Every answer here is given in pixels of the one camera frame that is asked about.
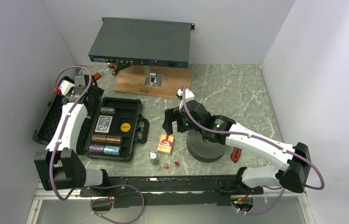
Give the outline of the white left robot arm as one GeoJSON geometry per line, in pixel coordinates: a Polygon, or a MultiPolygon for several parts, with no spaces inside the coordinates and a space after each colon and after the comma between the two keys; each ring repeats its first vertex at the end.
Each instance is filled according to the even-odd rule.
{"type": "Polygon", "coordinates": [[[73,83],[64,79],[59,85],[64,96],[61,118],[45,152],[37,152],[34,159],[45,190],[92,187],[99,196],[110,192],[107,172],[86,169],[76,154],[82,125],[96,111],[94,96],[89,93],[92,81],[91,75],[77,75],[73,83]]]}

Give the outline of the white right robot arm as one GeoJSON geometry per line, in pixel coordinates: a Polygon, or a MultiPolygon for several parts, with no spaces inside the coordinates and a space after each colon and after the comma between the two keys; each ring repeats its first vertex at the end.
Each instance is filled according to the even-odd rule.
{"type": "Polygon", "coordinates": [[[177,131],[195,131],[204,140],[249,151],[270,163],[259,168],[241,167],[234,180],[234,189],[240,194],[259,186],[281,186],[291,192],[302,193],[307,186],[311,169],[309,148],[304,143],[295,146],[274,141],[251,131],[223,115],[211,115],[195,100],[185,106],[166,109],[163,129],[173,134],[177,131]]]}

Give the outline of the blue playing card deck box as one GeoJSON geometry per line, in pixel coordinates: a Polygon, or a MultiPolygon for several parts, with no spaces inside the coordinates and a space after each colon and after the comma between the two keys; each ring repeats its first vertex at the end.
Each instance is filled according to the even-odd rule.
{"type": "Polygon", "coordinates": [[[97,133],[108,133],[112,123],[112,116],[99,115],[95,132],[97,133]]]}

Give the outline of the red Texas Holdem card box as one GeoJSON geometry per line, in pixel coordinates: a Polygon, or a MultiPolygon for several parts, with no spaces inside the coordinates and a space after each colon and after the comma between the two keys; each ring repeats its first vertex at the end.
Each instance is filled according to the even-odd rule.
{"type": "Polygon", "coordinates": [[[159,139],[159,143],[157,146],[157,152],[159,153],[165,153],[165,154],[171,154],[173,143],[174,143],[174,136],[168,135],[168,134],[162,134],[159,139]]]}

